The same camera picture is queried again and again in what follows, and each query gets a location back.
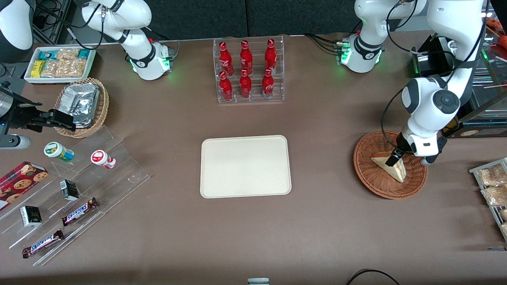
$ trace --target clear acrylic stand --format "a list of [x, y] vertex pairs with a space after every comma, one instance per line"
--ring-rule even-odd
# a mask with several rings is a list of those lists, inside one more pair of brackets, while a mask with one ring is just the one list
[[[60, 176], [35, 191], [29, 198], [10, 210], [0, 219], [2, 239], [9, 248], [19, 252], [62, 229], [65, 240], [51, 248], [45, 248], [28, 260], [33, 266], [44, 265], [81, 233], [105, 215], [112, 207], [132, 193], [150, 177], [141, 165], [120, 144], [121, 138], [107, 127], [102, 127], [92, 136], [82, 140], [71, 149], [75, 153], [72, 163], [55, 162]], [[116, 166], [108, 170], [90, 161], [93, 151], [102, 149], [116, 158]], [[80, 198], [77, 201], [63, 199], [60, 181], [70, 179], [76, 183]], [[95, 197], [100, 205], [87, 212], [77, 222], [66, 227], [61, 218]], [[19, 208], [37, 206], [41, 211], [42, 225], [24, 227]]]
[[[268, 40], [275, 40], [276, 49], [276, 73], [273, 74], [275, 84], [273, 86], [273, 97], [271, 99], [264, 99], [262, 97], [262, 78], [264, 77], [265, 61], [264, 53], [268, 48]], [[241, 78], [241, 61], [239, 54], [241, 52], [241, 41], [247, 40], [249, 43], [250, 51], [253, 56], [253, 74], [250, 75], [252, 81], [251, 96], [249, 99], [241, 96], [241, 89], [239, 87], [239, 79]], [[219, 43], [225, 42], [227, 50], [232, 57], [232, 65], [234, 67], [234, 75], [229, 77], [232, 83], [232, 101], [225, 101], [220, 92], [220, 77], [219, 74], [223, 70], [220, 65], [220, 49]], [[285, 79], [285, 62], [284, 62], [284, 47], [283, 37], [254, 37], [244, 39], [218, 39], [213, 40], [213, 62], [215, 66], [215, 80], [216, 80], [216, 95], [220, 104], [222, 103], [249, 103], [249, 102], [271, 102], [283, 101], [285, 98], [284, 93], [284, 79]]]

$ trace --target table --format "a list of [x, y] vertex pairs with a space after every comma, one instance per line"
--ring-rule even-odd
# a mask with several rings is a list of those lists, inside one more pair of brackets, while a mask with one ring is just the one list
[[[392, 36], [411, 47], [428, 34]], [[212, 40], [182, 42], [174, 71], [153, 82], [132, 72], [119, 45], [101, 47], [91, 76], [110, 94], [106, 125], [152, 178], [44, 267], [0, 239], [0, 278], [11, 278], [0, 283], [246, 284], [266, 276], [273, 285], [345, 284], [363, 268], [401, 284], [505, 283], [507, 256], [486, 251], [505, 243], [467, 171], [505, 157], [505, 139], [450, 140], [420, 193], [382, 199], [360, 183], [352, 152], [412, 76], [410, 54], [387, 41], [374, 70], [354, 74], [309, 39], [284, 38], [286, 98], [268, 105], [218, 105]], [[27, 84], [23, 95], [50, 109], [61, 89]], [[400, 130], [407, 117], [396, 100], [386, 129]], [[49, 141], [77, 142], [53, 129], [18, 133], [33, 144], [1, 152], [0, 173], [24, 160], [50, 165]], [[200, 196], [205, 139], [274, 134], [288, 140], [288, 195]]]

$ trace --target wicker basket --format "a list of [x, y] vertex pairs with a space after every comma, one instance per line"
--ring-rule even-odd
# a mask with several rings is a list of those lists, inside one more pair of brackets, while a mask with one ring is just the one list
[[[104, 124], [105, 118], [107, 116], [107, 108], [109, 107], [109, 95], [107, 94], [107, 90], [104, 88], [104, 85], [99, 80], [94, 78], [87, 78], [84, 80], [80, 80], [77, 82], [73, 82], [71, 85], [75, 84], [85, 84], [85, 83], [93, 83], [96, 84], [100, 88], [100, 94], [97, 102], [97, 108], [95, 110], [95, 118], [93, 118], [94, 123], [88, 129], [76, 129], [75, 131], [69, 131], [64, 128], [55, 128], [56, 131], [65, 136], [70, 136], [74, 138], [84, 138], [92, 135], [96, 131], [98, 131], [102, 125]], [[56, 99], [55, 109], [58, 109], [60, 105], [60, 100], [62, 99], [63, 91], [60, 92], [60, 96]]]
[[[397, 132], [385, 131], [390, 141], [396, 141]], [[388, 199], [405, 199], [415, 195], [424, 187], [428, 169], [421, 164], [421, 158], [404, 155], [403, 163], [407, 176], [403, 183], [396, 181], [380, 168], [371, 157], [379, 152], [391, 152], [394, 148], [385, 140], [381, 131], [363, 136], [354, 150], [354, 168], [362, 183], [373, 193]]]

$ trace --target foil-wrapped food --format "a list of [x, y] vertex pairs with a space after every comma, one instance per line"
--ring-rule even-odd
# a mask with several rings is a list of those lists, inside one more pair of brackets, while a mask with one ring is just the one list
[[73, 116], [77, 129], [90, 128], [94, 123], [99, 94], [100, 88], [93, 83], [67, 86], [58, 110]]

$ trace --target cookie box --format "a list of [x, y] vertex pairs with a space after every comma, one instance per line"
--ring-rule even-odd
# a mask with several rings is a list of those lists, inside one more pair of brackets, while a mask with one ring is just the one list
[[25, 161], [1, 177], [0, 211], [48, 175], [44, 167]]

